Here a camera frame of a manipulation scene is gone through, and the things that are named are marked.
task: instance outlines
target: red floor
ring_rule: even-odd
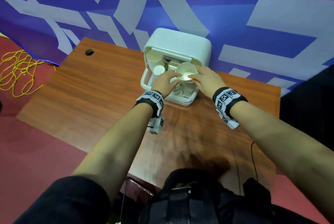
[[[20,50],[0,37],[0,56]],[[45,82],[53,67],[40,65],[36,86]],[[0,90],[0,216],[1,223],[12,223],[57,178],[70,175],[86,153],[15,118],[30,95],[14,98]],[[320,224],[329,222],[284,175],[273,180],[272,203],[290,209]]]

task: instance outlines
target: hand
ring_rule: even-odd
[[[176,81],[170,83],[170,80],[174,77],[180,76],[182,76],[182,74],[178,74],[173,71],[164,72],[154,79],[151,90],[159,91],[163,97],[166,98],[171,93],[173,88],[175,88],[176,85],[181,82],[179,79],[177,79]]]
[[[212,98],[215,91],[221,87],[226,87],[223,80],[218,74],[212,71],[209,67],[194,65],[200,74],[191,74],[188,77],[193,79],[207,97]]]

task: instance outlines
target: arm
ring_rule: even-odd
[[[207,67],[197,67],[201,75],[190,75],[200,90],[212,98],[225,87],[220,76]],[[244,101],[230,110],[263,153],[334,222],[334,152],[298,129]]]
[[[161,92],[165,98],[180,82],[170,83],[170,79],[176,76],[180,75],[174,72],[161,74],[154,80],[152,90]],[[102,137],[73,175],[96,181],[113,202],[136,156],[152,113],[149,104],[136,105]]]

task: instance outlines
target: left hand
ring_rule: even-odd
[[[179,79],[177,79],[176,81],[170,83],[170,80],[174,77],[180,76],[182,76],[182,74],[178,74],[173,71],[164,72],[154,79],[151,90],[159,91],[163,97],[166,98],[171,93],[173,88],[175,88],[176,85],[181,82]]]

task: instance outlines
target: right hand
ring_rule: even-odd
[[[223,80],[218,74],[212,71],[209,67],[194,65],[200,74],[191,74],[188,77],[193,79],[207,97],[212,98],[215,91],[221,87],[226,87]]]

